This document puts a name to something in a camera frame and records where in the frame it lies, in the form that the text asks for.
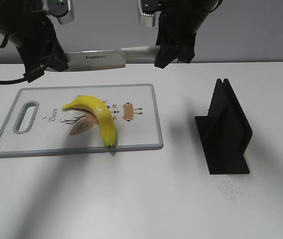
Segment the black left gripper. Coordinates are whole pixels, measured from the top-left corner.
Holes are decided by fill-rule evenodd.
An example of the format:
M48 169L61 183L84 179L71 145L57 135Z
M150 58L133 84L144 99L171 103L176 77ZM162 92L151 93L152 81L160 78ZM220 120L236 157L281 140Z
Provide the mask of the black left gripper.
M11 42L23 61L25 80L44 75L40 62L58 72L68 70L68 59L41 0L0 0L0 49Z

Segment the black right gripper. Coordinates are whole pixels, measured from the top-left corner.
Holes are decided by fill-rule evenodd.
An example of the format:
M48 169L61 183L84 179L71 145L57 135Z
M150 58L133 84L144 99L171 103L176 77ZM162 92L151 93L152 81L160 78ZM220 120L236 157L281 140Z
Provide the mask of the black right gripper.
M156 45L160 45L154 66L165 68L177 57L190 63L195 56L196 33L207 16L221 6L221 0L161 0Z

